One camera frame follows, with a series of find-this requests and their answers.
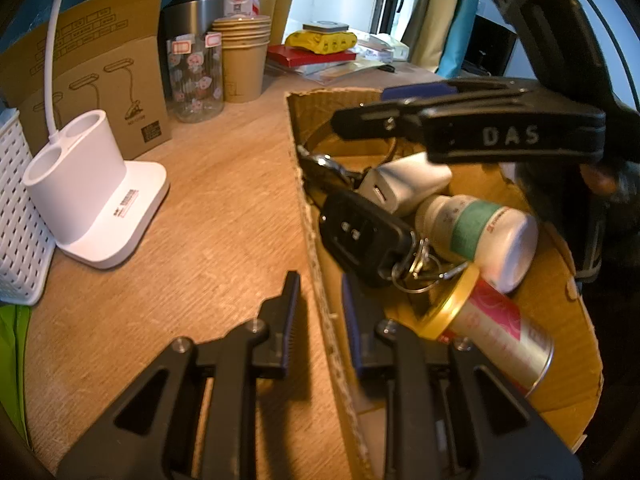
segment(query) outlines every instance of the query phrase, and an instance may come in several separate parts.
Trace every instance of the cardboard packaging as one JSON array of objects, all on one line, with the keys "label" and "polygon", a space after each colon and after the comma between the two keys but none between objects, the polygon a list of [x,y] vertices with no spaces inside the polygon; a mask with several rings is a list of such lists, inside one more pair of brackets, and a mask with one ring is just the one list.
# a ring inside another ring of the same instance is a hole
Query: cardboard packaging
[{"label": "cardboard packaging", "polygon": [[[171,138],[158,63],[161,0],[87,0],[60,14],[53,63],[58,128],[96,108],[105,110],[130,160]],[[20,110],[35,155],[47,143],[44,47],[47,23],[0,56],[0,88]]]},{"label": "cardboard packaging", "polygon": [[[289,95],[290,154],[295,164],[296,144],[311,134],[320,135],[318,130],[325,130],[328,135],[314,152],[327,153],[350,170],[378,164],[386,153],[385,143],[379,140],[343,142],[331,131],[329,119],[338,108],[379,99],[380,91],[373,89],[319,89]],[[401,147],[403,155],[423,150],[405,142]],[[447,194],[470,194],[530,211],[520,189],[503,179],[497,165],[452,166],[451,170],[453,178]],[[365,389],[351,366],[340,297],[342,271],[322,246],[318,209],[305,196],[301,177],[302,171],[298,171],[309,265],[351,474],[354,479],[381,479],[385,458],[384,393],[372,391],[370,387]],[[544,225],[529,272],[510,295],[524,315],[555,339],[551,366],[529,400],[573,450],[584,441],[583,433],[598,405],[603,380],[598,342],[576,289],[574,274],[574,263],[564,240],[552,226]],[[417,323],[414,312],[415,307],[420,306],[416,304],[420,299],[407,298],[392,286],[377,292],[389,318],[407,326]]]}]

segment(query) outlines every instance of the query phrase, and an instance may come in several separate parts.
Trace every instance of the green cloth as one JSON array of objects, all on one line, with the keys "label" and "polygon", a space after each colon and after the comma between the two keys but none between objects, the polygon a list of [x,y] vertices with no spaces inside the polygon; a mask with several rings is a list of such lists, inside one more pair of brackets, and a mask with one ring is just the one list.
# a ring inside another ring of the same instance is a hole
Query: green cloth
[{"label": "green cloth", "polygon": [[30,317],[28,306],[0,305],[0,402],[25,441],[24,346]]}]

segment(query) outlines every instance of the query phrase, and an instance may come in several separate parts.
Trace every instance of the key fob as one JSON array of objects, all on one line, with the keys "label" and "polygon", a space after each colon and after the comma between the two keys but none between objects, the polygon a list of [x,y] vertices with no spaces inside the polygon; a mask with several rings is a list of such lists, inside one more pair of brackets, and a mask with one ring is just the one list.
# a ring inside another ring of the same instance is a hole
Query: key fob
[{"label": "key fob", "polygon": [[417,247],[417,236],[405,222],[349,190],[327,196],[319,230],[324,248],[342,269],[369,286],[390,285],[394,265],[407,267]]}]

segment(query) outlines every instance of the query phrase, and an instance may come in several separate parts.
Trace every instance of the stack of paper cups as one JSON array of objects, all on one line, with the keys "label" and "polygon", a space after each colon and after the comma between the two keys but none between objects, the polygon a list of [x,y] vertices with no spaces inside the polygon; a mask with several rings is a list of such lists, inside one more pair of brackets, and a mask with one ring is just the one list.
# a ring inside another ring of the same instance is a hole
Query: stack of paper cups
[{"label": "stack of paper cups", "polygon": [[269,16],[231,16],[213,22],[222,34],[225,101],[244,103],[262,93],[262,76],[271,35]]}]

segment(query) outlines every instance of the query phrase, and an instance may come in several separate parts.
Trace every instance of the red printed can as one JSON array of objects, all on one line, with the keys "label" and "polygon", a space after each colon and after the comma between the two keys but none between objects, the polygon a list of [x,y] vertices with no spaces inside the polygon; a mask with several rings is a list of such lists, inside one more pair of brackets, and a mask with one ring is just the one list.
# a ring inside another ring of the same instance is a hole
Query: red printed can
[{"label": "red printed can", "polygon": [[420,324],[420,336],[449,343],[468,337],[527,395],[551,364],[554,342],[470,264]]}]

